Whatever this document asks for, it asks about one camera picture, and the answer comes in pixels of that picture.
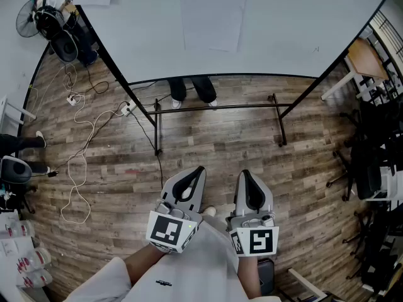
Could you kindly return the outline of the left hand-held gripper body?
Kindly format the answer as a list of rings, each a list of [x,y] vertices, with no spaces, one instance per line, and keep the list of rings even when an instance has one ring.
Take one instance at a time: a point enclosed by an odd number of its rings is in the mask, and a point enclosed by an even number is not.
[[[197,212],[158,199],[156,208],[149,214],[145,238],[158,249],[180,254],[195,236],[202,220]]]

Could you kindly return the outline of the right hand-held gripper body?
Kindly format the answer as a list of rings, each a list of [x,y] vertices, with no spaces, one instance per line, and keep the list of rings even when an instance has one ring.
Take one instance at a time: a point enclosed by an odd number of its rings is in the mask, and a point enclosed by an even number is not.
[[[279,227],[275,225],[275,214],[272,211],[229,216],[226,222],[232,246],[238,257],[276,254]]]

